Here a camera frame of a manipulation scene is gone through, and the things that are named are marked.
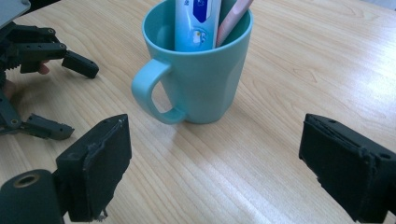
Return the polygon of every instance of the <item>light wood tabletop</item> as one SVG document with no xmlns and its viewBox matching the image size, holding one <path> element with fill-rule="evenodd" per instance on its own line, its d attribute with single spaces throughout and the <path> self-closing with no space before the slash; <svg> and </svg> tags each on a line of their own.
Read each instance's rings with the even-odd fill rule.
<svg viewBox="0 0 396 224">
<path fill-rule="evenodd" d="M 224 117 L 166 125 L 130 90 L 149 61 L 141 23 L 159 2 L 63 0 L 15 20 L 55 29 L 100 71 L 87 79 L 51 61 L 46 76 L 7 72 L 22 119 L 35 113 L 76 130 L 63 141 L 0 136 L 0 183 L 55 171 L 96 123 L 127 113 L 133 158 L 105 223 L 354 223 L 298 157 L 304 116 L 338 120 L 396 152 L 396 12 L 360 0 L 256 0 Z M 166 102 L 161 87 L 154 98 Z M 389 213 L 386 223 L 395 222 Z"/>
</svg>

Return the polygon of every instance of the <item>mug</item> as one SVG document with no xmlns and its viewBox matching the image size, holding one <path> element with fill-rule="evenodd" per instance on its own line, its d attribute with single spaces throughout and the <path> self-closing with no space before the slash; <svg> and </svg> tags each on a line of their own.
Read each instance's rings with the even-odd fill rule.
<svg viewBox="0 0 396 224">
<path fill-rule="evenodd" d="M 219 22 L 236 0 L 223 0 Z M 142 23 L 151 60 L 134 76 L 131 90 L 138 104 L 152 117 L 175 124 L 219 120 L 233 102 L 248 52 L 253 26 L 250 10 L 219 48 L 196 52 L 175 49 L 175 0 L 152 8 Z M 152 92 L 161 81 L 172 108 L 160 112 Z"/>
</svg>

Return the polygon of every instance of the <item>mug handle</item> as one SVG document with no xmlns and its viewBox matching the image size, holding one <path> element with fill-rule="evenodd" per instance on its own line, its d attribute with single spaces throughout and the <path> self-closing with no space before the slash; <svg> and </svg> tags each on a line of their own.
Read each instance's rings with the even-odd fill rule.
<svg viewBox="0 0 396 224">
<path fill-rule="evenodd" d="M 152 101 L 152 92 L 162 77 L 171 72 L 172 65 L 151 59 L 136 74 L 131 91 L 137 103 L 152 117 L 165 124 L 179 123 L 186 118 L 186 113 L 173 107 L 161 113 Z"/>
</svg>

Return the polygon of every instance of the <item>toothpaste tube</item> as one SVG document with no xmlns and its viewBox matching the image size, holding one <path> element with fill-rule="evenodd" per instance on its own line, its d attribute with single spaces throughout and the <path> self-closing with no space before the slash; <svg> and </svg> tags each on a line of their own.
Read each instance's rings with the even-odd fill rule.
<svg viewBox="0 0 396 224">
<path fill-rule="evenodd" d="M 220 7 L 221 0 L 176 0 L 175 50 L 213 49 Z"/>
</svg>

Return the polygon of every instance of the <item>pink toothbrush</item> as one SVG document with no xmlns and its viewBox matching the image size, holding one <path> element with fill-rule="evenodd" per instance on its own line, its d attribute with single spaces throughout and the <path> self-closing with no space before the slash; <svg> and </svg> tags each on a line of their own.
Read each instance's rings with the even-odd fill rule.
<svg viewBox="0 0 396 224">
<path fill-rule="evenodd" d="M 216 47 L 220 47 L 224 42 L 225 38 L 230 34 L 235 25 L 241 20 L 242 16 L 250 7 L 253 0 L 238 0 L 231 8 L 230 12 L 225 17 L 224 21 L 218 30 L 218 38 L 216 41 Z"/>
</svg>

